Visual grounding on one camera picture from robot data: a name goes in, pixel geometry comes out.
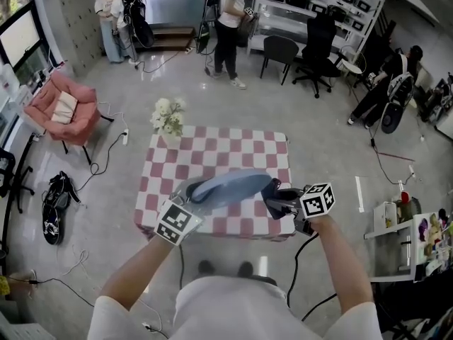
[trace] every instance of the pink checkered tablecloth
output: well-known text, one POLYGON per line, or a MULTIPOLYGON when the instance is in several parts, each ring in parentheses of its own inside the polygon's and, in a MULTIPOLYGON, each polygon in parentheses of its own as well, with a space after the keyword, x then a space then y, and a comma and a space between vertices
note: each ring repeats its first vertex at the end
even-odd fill
MULTIPOLYGON (((265 169, 279 178, 280 188, 291 187, 287 138, 279 132, 184 126, 179 149, 167 149, 153 135, 144 163, 135 205, 134 222, 148 237, 153 236, 159 208, 187 178, 206 179, 245 168, 265 169)), ((272 219, 260 193, 235 205, 213 210, 199 233, 218 237, 282 241, 294 234, 292 216, 272 219)))

